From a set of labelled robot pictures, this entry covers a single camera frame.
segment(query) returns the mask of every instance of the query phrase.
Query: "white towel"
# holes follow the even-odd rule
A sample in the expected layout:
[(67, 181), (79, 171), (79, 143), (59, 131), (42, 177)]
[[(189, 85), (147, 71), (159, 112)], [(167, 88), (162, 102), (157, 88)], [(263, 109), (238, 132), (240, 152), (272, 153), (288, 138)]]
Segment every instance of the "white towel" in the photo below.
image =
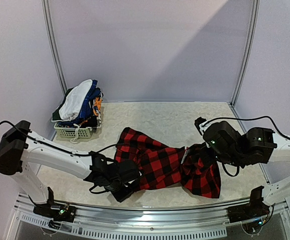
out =
[(78, 86), (74, 87), (66, 97), (65, 103), (59, 109), (59, 116), (62, 121), (72, 121), (76, 119), (80, 113), (84, 99), (90, 90), (93, 81), (91, 79), (85, 80)]

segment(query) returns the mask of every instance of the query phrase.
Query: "lavender wall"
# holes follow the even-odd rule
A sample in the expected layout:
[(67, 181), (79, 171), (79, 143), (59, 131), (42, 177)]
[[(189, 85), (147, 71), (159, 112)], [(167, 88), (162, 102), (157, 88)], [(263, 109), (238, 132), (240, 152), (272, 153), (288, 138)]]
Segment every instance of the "lavender wall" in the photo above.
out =
[[(0, 121), (25, 119), (50, 137), (51, 113), (61, 98), (41, 1), (0, 0)], [(0, 138), (8, 128), (0, 128)], [(19, 191), (0, 174), (0, 240)]]
[(251, 0), (53, 0), (67, 85), (98, 79), (110, 102), (229, 102), (251, 6)]
[[(290, 0), (261, 1), (255, 37), (235, 107), (243, 118), (271, 116), (290, 135)], [(247, 128), (268, 120), (245, 122)], [(272, 182), (290, 175), (290, 163), (265, 166)]]

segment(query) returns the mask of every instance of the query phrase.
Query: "folded clothes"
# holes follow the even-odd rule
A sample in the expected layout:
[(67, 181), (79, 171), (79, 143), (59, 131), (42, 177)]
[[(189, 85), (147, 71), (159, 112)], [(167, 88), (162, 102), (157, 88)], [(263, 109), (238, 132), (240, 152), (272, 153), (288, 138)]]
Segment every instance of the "folded clothes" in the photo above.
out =
[(52, 122), (68, 122), (81, 115), (89, 103), (90, 95), (95, 91), (97, 80), (85, 80), (78, 86), (69, 89), (62, 104), (53, 113)]
[(116, 146), (115, 160), (133, 160), (142, 172), (140, 182), (131, 184), (133, 191), (161, 189), (180, 182), (194, 195), (219, 198), (218, 165), (201, 160), (200, 144), (187, 151), (185, 147), (169, 147), (130, 127), (123, 130), (118, 143), (126, 145)]
[[(97, 80), (89, 79), (83, 81), (79, 86), (69, 89), (62, 104), (53, 113), (52, 122), (57, 122), (58, 126), (62, 128), (85, 128), (86, 126), (96, 128), (98, 125), (97, 116), (100, 117), (100, 106), (103, 96), (100, 89), (96, 86)], [(88, 91), (82, 91), (81, 87), (88, 88)]]

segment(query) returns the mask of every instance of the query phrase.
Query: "plaid fabric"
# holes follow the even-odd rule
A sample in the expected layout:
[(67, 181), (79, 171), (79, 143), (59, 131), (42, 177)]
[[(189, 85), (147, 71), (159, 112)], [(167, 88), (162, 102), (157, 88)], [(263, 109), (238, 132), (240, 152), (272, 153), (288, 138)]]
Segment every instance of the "plaid fabric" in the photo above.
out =
[(134, 191), (162, 189), (181, 183), (194, 195), (219, 198), (220, 174), (217, 163), (204, 165), (199, 158), (200, 144), (188, 149), (185, 162), (181, 160), (185, 147), (173, 148), (158, 142), (130, 127), (120, 135), (115, 160), (122, 162), (132, 159), (143, 173)]

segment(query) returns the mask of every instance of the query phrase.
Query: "metal frame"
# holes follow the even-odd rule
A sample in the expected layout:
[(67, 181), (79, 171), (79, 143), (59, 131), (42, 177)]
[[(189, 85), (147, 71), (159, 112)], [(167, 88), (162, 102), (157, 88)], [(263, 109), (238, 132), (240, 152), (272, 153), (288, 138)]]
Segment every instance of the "metal frame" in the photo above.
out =
[[(247, 202), (248, 199), (242, 199), (178, 210), (117, 209), (75, 204), (74, 206), (77, 207), (75, 221), (63, 222), (59, 232), (100, 240), (216, 239), (227, 235), (226, 227), (241, 224), (229, 222), (226, 217), (226, 208)], [(54, 230), (47, 226), (50, 219), (33, 214), (33, 208), (34, 205), (29, 197), (20, 193), (13, 209), (12, 225), (6, 239), (15, 239), (20, 221)], [(286, 236), (290, 239), (290, 213), (286, 202), (278, 203), (274, 214), (281, 215)]]
[(240, 92), (243, 79), (245, 76), (248, 59), (250, 56), (251, 46), (252, 46), (252, 42), (254, 38), (255, 28), (256, 28), (258, 9), (259, 9), (259, 0), (253, 0), (253, 6), (252, 6), (251, 15), (250, 15), (249, 27), (248, 27), (249, 31), (248, 31), (248, 35), (246, 39), (246, 44), (245, 44), (244, 57), (243, 57), (243, 61), (240, 67), (239, 77), (236, 83), (236, 87), (230, 101), (230, 105), (232, 107), (235, 107), (237, 103), (239, 92)]
[[(234, 117), (238, 119), (239, 115), (237, 114), (235, 108), (230, 103), (228, 104), (228, 106), (229, 106), (231, 112), (233, 113)], [(237, 122), (238, 122), (240, 128), (243, 130), (243, 132), (246, 133), (247, 129), (245, 128), (244, 124), (239, 120), (237, 120)]]
[(64, 72), (61, 67), (61, 63), (59, 59), (57, 44), (56, 44), (55, 35), (54, 35), (54, 29), (52, 25), (49, 0), (42, 0), (42, 4), (43, 4), (43, 11), (44, 11), (44, 17), (45, 17), (45, 23), (46, 23), (46, 29), (47, 29), (51, 53), (54, 59), (60, 87), (63, 94), (65, 95), (67, 91), (67, 85), (65, 81)]

